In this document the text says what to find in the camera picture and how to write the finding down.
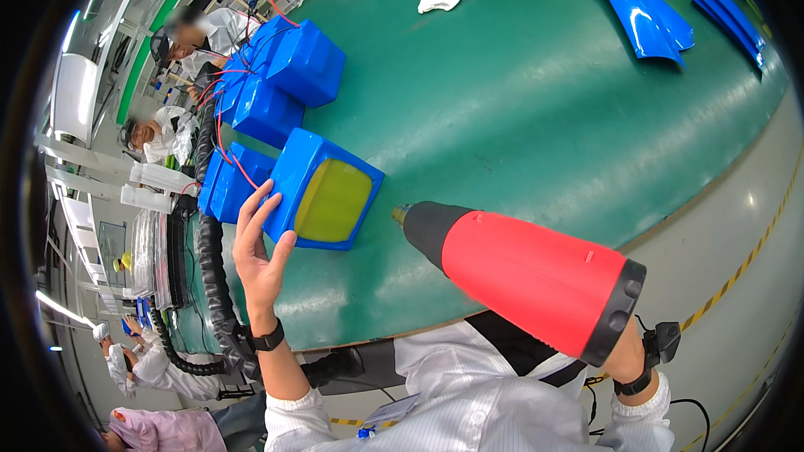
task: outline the green table surface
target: green table surface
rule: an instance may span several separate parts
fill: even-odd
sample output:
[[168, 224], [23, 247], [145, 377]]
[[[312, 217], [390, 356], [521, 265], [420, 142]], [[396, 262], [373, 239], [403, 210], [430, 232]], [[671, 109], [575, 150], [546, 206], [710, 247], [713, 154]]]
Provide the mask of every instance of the green table surface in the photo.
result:
[[[787, 75], [772, 43], [760, 77], [691, 0], [666, 1], [695, 29], [686, 68], [638, 60], [608, 0], [461, 0], [424, 15], [419, 0], [305, 0], [293, 10], [347, 55], [338, 98], [308, 109], [305, 129], [386, 176], [350, 251], [291, 255], [276, 304], [290, 345], [363, 342], [482, 309], [407, 244], [394, 205], [481, 208], [619, 247], [714, 180], [765, 125]], [[246, 322], [234, 226], [224, 233]], [[177, 314], [180, 343], [218, 351], [198, 275], [202, 318]]]

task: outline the white lab coat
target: white lab coat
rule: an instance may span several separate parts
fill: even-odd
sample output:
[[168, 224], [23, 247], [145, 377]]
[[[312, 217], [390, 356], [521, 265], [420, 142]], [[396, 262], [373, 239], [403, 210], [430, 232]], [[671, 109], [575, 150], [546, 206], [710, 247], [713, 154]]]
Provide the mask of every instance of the white lab coat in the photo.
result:
[[[196, 376], [183, 372], [170, 362], [165, 347], [162, 345], [162, 339], [153, 330], [143, 328], [142, 338], [146, 341], [146, 349], [145, 352], [137, 353], [139, 361], [133, 368], [133, 381], [126, 379], [125, 375], [124, 380], [120, 380], [119, 376], [116, 377], [112, 373], [113, 366], [112, 363], [109, 363], [109, 373], [126, 397], [136, 397], [135, 387], [173, 391], [184, 397], [200, 401], [213, 400], [218, 396], [220, 391], [218, 376]], [[179, 353], [179, 356], [195, 364], [214, 361], [208, 354], [183, 355]]]
[[[178, 127], [173, 131], [170, 120], [177, 116]], [[176, 153], [179, 145], [176, 143], [176, 135], [180, 134], [185, 126], [192, 125], [192, 114], [181, 106], [165, 105], [156, 111], [154, 121], [162, 128], [162, 134], [155, 135], [153, 140], [144, 144], [142, 151], [145, 152], [147, 162], [161, 163], [167, 156]]]
[[323, 398], [310, 390], [297, 401], [268, 396], [266, 450], [298, 452], [670, 452], [673, 433], [663, 417], [670, 406], [667, 378], [657, 394], [626, 407], [612, 395], [612, 422], [596, 445], [588, 444], [588, 414], [577, 398], [586, 370], [555, 388], [541, 380], [574, 360], [562, 354], [517, 377], [497, 349], [465, 321], [394, 340], [397, 372], [408, 394], [420, 393], [413, 410], [394, 427], [377, 427], [367, 440], [338, 440]]
[[[220, 8], [209, 13], [207, 18], [209, 22], [206, 25], [206, 38], [209, 39], [211, 50], [231, 56], [238, 49], [236, 43], [246, 37], [246, 14], [230, 8]], [[259, 27], [260, 22], [256, 18], [251, 18], [248, 36], [254, 35]], [[219, 59], [211, 54], [194, 51], [190, 56], [182, 58], [182, 70], [189, 78], [195, 79], [204, 63]]]

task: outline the floor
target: floor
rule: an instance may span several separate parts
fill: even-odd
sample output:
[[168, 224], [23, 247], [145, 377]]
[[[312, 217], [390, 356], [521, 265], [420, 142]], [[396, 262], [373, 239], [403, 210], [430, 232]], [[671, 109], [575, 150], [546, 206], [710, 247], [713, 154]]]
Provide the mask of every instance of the floor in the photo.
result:
[[[625, 247], [628, 257], [648, 268], [637, 306], [648, 326], [660, 321], [684, 323], [741, 268], [785, 198], [797, 161], [801, 162], [802, 142], [801, 112], [788, 91], [757, 141], [723, 176]], [[714, 424], [710, 446], [725, 438], [754, 406], [786, 348], [786, 330], [804, 290], [802, 208], [804, 178], [799, 170], [766, 243], [723, 297], [684, 331], [675, 359], [661, 366], [674, 398], [696, 398], [709, 411]], [[611, 382], [595, 389], [598, 416], [591, 429], [610, 419]], [[390, 392], [405, 396], [405, 387]], [[330, 417], [362, 419], [388, 399], [369, 391], [329, 396], [325, 401]], [[592, 394], [585, 390], [580, 401], [589, 409]], [[698, 408], [673, 405], [668, 418], [676, 437], [673, 450], [700, 450], [700, 440], [687, 448], [704, 431]], [[356, 433], [353, 426], [334, 424], [333, 430], [338, 437]]]
[[[293, 10], [347, 54], [338, 98], [308, 109], [304, 127], [387, 176], [350, 251], [291, 256], [276, 305], [291, 346], [383, 338], [481, 308], [407, 244], [394, 205], [469, 205], [619, 247], [722, 173], [787, 77], [772, 45], [760, 77], [690, 0], [667, 2], [696, 31], [686, 68], [637, 60], [608, 0], [462, 0], [426, 15], [417, 0], [306, 0]], [[224, 255], [233, 232], [224, 228]], [[187, 311], [183, 328], [199, 321]], [[204, 348], [197, 332], [183, 337]]]

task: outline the heat gun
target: heat gun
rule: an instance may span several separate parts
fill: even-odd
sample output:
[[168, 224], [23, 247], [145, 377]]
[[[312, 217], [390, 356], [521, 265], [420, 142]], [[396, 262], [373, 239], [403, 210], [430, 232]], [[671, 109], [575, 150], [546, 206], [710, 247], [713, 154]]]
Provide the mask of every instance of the heat gun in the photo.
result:
[[[613, 249], [509, 216], [431, 201], [397, 206], [392, 216], [471, 298], [595, 367], [616, 345], [645, 282], [646, 267]], [[675, 335], [663, 343], [662, 360], [680, 339], [678, 323], [666, 325]]]

